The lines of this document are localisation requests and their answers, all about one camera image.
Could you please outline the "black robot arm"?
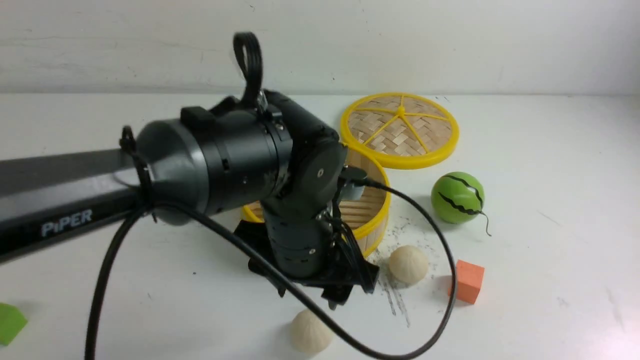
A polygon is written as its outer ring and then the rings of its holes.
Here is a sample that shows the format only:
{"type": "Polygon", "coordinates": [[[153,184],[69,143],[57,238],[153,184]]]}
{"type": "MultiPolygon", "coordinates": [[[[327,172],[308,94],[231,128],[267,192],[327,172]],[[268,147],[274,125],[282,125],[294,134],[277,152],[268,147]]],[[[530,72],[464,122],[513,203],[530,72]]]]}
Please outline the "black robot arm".
{"type": "Polygon", "coordinates": [[[357,200],[368,179],[346,164],[338,133],[294,100],[261,91],[227,96],[211,109],[184,107],[152,121],[119,148],[1,162],[1,260],[114,223],[151,201],[176,201],[206,215],[259,203],[263,224],[234,230],[288,280],[322,289],[331,309],[354,286],[374,292],[339,203],[357,200]]]}

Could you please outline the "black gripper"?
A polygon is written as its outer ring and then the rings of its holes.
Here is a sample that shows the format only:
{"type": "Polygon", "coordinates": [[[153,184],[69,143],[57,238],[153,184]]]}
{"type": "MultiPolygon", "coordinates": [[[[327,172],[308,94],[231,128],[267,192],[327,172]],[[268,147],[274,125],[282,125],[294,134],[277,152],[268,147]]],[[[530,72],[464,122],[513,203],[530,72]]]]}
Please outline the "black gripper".
{"type": "Polygon", "coordinates": [[[322,289],[330,309],[345,305],[353,287],[375,290],[380,271],[365,260],[350,228],[340,219],[288,223],[240,221],[234,235],[291,283],[322,289]]]}

